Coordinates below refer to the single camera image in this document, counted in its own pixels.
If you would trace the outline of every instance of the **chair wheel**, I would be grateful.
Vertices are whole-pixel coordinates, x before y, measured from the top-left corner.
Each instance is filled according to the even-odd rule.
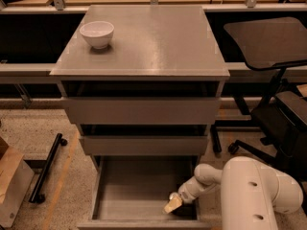
[[[62,145],[62,146],[66,146],[67,145],[67,140],[65,140],[65,139],[60,139],[60,144]]]
[[[230,154],[236,153],[238,149],[239,149],[239,146],[236,145],[235,143],[231,143],[228,147],[228,151],[230,152]]]

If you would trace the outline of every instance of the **cabinet top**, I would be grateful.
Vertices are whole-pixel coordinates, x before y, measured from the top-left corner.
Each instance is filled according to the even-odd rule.
[[[114,36],[103,50],[91,48],[79,28],[104,20]],[[201,6],[91,6],[51,75],[84,77],[229,76]]]

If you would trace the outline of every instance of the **drawer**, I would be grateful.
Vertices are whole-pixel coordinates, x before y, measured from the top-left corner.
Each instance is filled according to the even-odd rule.
[[[192,157],[105,157],[84,229],[210,229],[196,202],[163,214],[170,192],[189,178]]]
[[[72,124],[213,124],[220,99],[62,98]]]
[[[87,155],[201,155],[207,136],[85,136],[80,142]]]

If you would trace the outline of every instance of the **chair seat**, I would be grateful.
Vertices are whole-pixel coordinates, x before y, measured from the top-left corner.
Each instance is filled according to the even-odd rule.
[[[276,144],[283,142],[288,126],[292,125],[275,103],[256,107],[250,115],[268,137],[274,137]]]

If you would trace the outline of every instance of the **cabinet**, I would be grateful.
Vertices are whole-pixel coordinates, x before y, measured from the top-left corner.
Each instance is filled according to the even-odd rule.
[[[115,27],[106,50],[76,30],[51,75],[97,168],[80,229],[206,229],[199,207],[162,209],[205,153],[229,74],[199,6],[91,6]]]

